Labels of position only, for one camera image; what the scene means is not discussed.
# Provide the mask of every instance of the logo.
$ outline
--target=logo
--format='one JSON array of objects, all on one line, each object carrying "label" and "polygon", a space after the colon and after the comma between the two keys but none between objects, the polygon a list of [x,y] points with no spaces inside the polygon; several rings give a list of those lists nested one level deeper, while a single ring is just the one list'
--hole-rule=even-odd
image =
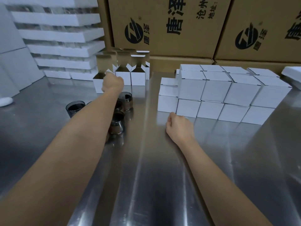
[{"label": "logo", "polygon": [[258,30],[250,23],[250,27],[242,30],[236,37],[235,46],[238,49],[247,49],[251,47],[258,39]]},{"label": "logo", "polygon": [[126,26],[124,30],[126,39],[132,43],[137,44],[143,39],[143,29],[137,24],[132,18],[129,25]]}]

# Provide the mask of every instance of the white oval object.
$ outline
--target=white oval object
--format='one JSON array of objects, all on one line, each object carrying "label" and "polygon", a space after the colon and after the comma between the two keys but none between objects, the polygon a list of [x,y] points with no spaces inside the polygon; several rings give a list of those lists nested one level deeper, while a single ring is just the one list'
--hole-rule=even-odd
[{"label": "white oval object", "polygon": [[0,107],[6,106],[13,103],[12,98],[0,98]]}]

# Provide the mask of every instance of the stack of foam trays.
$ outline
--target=stack of foam trays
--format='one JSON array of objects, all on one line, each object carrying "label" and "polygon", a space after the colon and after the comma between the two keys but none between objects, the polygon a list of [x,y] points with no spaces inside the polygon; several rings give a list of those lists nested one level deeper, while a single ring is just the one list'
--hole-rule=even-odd
[{"label": "stack of foam trays", "polygon": [[104,49],[97,0],[1,0],[47,77],[92,80]]},{"label": "stack of foam trays", "polygon": [[158,111],[262,125],[292,87],[268,69],[181,64],[162,78]]}]

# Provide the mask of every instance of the metal table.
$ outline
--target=metal table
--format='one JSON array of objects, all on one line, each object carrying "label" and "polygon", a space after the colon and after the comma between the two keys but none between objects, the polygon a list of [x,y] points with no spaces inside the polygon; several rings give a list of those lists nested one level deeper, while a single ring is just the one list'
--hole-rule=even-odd
[{"label": "metal table", "polygon": [[[160,77],[132,86],[126,132],[111,139],[69,225],[211,225],[186,161],[157,112]],[[92,82],[43,78],[0,108],[0,199],[69,120],[65,106],[97,94]],[[209,157],[274,226],[301,225],[301,93],[293,89],[263,126],[191,119]]]}]

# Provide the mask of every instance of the person's right hand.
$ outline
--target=person's right hand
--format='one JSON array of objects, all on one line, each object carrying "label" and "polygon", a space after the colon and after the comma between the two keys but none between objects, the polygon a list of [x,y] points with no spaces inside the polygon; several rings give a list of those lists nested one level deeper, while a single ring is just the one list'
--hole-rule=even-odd
[{"label": "person's right hand", "polygon": [[105,92],[109,89],[115,89],[118,93],[122,92],[124,83],[122,77],[116,77],[111,72],[106,72],[106,76],[103,78],[102,91]]},{"label": "person's right hand", "polygon": [[170,113],[168,117],[166,132],[180,148],[195,140],[193,123],[174,112]]}]

